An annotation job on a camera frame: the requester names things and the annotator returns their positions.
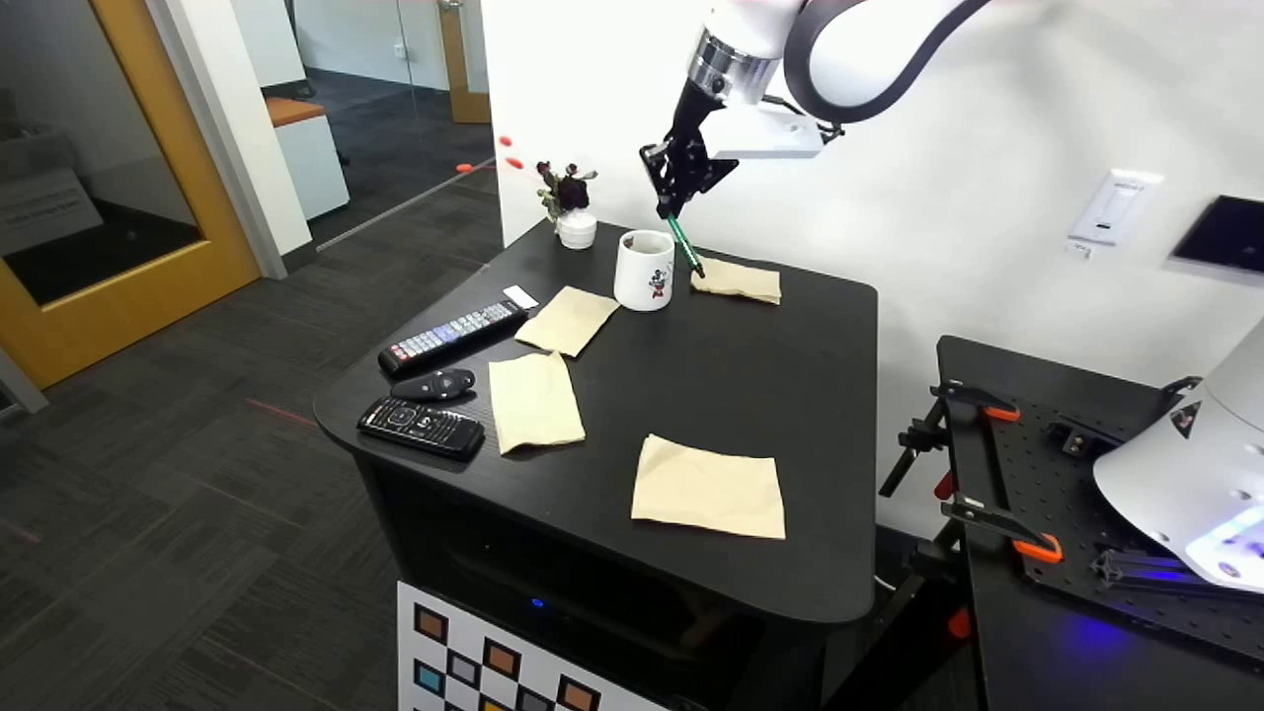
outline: electronic device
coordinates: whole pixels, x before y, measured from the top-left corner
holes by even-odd
[[[661,218],[720,185],[737,157],[815,157],[887,109],[986,0],[710,0],[670,130],[640,145]],[[794,93],[765,93],[785,74]]]
[[[462,359],[492,340],[507,340],[528,311],[538,309],[538,301],[528,293],[521,293],[516,283],[507,287],[502,301],[453,317],[437,329],[413,330],[406,340],[395,340],[378,353],[378,366],[386,371],[386,380],[406,380],[429,366],[444,366],[449,359]]]
[[[1094,483],[1202,579],[1264,591],[1264,318]]]
[[[429,403],[429,405],[457,403],[470,395],[474,395],[474,371],[467,366],[421,371],[391,384],[391,399]]]
[[[470,462],[485,437],[477,419],[457,419],[406,399],[371,403],[361,419],[361,432],[366,437],[399,444],[453,462]]]

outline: wall outlet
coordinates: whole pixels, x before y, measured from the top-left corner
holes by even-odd
[[[1072,242],[1114,249],[1155,185],[1163,185],[1163,172],[1110,171],[1094,201],[1080,213]]]

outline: black table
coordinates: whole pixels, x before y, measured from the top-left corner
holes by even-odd
[[[941,376],[1119,432],[1147,426],[1157,403],[1155,387],[951,336],[941,340]],[[1024,469],[1005,469],[999,483],[986,436],[964,403],[951,405],[949,421],[960,490],[991,505],[1005,501],[999,484],[1015,484]],[[1246,662],[1032,586],[1005,537],[964,529],[964,555],[986,706],[1264,706],[1264,681]]]
[[[560,283],[608,293],[615,233],[623,229],[599,224],[590,251],[565,251],[538,224],[395,336],[474,311],[507,283],[541,304]],[[386,395],[374,353],[317,395],[317,419],[354,454],[399,570],[419,588],[474,609],[499,598],[477,613],[661,700],[670,694],[662,685],[687,688],[693,666],[708,666],[694,649],[677,642],[699,609],[761,619],[753,661],[811,661],[815,642],[799,642],[811,638],[803,631],[853,623],[874,606],[878,293],[778,274],[785,301],[765,309],[693,293],[679,261],[662,311],[615,311],[590,353],[567,359],[590,432],[581,445],[502,457],[485,444],[470,465],[453,465],[366,444],[354,419]],[[491,359],[525,353],[502,340],[462,366],[485,387]],[[457,409],[491,426],[485,395]],[[646,436],[773,454],[785,542],[632,523],[637,454]],[[565,617],[525,619],[515,591],[544,591]],[[710,703],[720,694],[716,685],[693,692]]]

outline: doorway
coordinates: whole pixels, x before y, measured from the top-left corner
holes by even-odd
[[[317,249],[492,154],[477,0],[284,0],[304,84],[333,122],[350,201]]]
[[[9,2],[0,347],[24,376],[50,387],[254,275],[146,0]]]

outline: pen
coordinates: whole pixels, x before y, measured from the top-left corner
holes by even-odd
[[[669,220],[669,229],[670,229],[677,246],[685,249],[687,268],[693,268],[693,274],[699,274],[699,275],[708,275],[708,268],[702,268],[702,261],[699,261],[694,246],[687,246],[687,236],[685,236],[679,220],[677,220],[677,218],[662,218],[662,220]]]

